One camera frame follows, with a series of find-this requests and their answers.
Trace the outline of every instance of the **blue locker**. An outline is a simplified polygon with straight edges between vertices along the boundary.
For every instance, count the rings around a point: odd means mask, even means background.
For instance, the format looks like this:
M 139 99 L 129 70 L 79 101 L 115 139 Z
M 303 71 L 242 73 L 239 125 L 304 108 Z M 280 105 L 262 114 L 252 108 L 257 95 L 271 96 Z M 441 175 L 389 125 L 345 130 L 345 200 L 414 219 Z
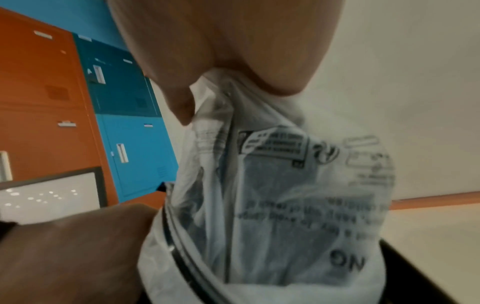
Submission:
M 96 115 L 120 202 L 175 181 L 178 164 L 163 118 Z
M 73 37 L 95 113 L 162 116 L 150 80 L 129 52 Z

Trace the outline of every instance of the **white plastic bag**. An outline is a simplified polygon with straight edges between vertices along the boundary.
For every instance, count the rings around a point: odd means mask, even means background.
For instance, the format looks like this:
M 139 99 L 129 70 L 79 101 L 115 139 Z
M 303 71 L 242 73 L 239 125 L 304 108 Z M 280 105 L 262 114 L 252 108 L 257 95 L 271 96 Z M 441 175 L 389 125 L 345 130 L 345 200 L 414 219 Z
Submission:
M 309 129 L 300 97 L 217 75 L 140 254 L 151 301 L 378 302 L 395 181 L 378 138 L 328 112 Z

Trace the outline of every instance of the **hand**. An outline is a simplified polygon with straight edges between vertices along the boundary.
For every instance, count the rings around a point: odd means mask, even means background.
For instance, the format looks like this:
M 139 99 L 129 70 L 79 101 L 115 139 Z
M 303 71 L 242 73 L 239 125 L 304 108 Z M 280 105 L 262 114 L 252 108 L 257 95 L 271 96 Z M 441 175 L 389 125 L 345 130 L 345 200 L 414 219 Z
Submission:
M 135 303 L 137 261 L 157 211 L 108 207 L 18 226 L 0 242 L 2 303 Z
M 267 92 L 305 88 L 324 57 L 343 0 L 107 0 L 128 48 L 184 125 L 189 86 L 213 67 Z

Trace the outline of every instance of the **locker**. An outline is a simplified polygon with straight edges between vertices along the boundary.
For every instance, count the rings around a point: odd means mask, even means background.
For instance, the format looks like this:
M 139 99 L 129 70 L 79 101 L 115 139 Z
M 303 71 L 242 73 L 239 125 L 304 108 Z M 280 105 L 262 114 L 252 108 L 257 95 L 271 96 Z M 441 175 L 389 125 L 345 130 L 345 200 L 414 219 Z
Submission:
M 0 103 L 83 108 L 71 33 L 0 9 Z
M 120 202 L 174 181 L 178 164 L 163 118 L 96 115 Z
M 84 110 L 0 108 L 0 151 L 15 181 L 100 166 Z
M 161 117 L 152 85 L 124 50 L 74 34 L 97 114 Z

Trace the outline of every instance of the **locker vent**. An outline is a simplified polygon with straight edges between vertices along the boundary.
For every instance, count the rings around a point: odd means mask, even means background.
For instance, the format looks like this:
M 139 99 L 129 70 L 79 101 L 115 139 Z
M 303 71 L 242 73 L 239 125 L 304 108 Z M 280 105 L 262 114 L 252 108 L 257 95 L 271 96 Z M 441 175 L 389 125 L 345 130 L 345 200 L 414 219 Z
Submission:
M 139 108 L 145 109 L 147 107 L 147 101 L 143 98 L 135 98 L 136 105 Z
M 162 181 L 166 181 L 166 180 L 164 180 L 164 179 L 165 179 L 165 178 L 167 177 L 167 175 L 168 175 L 167 167 L 166 167 L 166 166 L 158 167 L 158 168 L 156 169 L 156 171 L 158 172 L 158 176 L 160 177 L 160 179 L 161 179 Z
M 45 86 L 46 93 L 48 97 L 53 100 L 62 100 L 62 101 L 69 101 L 69 91 L 67 88 L 62 87 L 55 87 L 55 86 Z

